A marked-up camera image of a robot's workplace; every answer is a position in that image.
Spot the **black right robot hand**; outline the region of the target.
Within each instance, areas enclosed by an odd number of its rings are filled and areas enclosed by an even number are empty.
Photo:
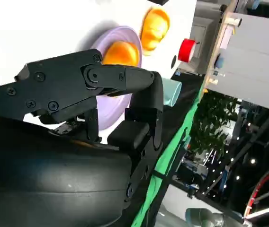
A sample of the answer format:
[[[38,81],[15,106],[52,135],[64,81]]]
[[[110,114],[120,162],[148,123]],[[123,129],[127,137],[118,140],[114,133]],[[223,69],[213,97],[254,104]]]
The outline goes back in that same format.
[[[0,86],[0,227],[107,227],[162,149],[160,74],[96,49],[26,64]]]

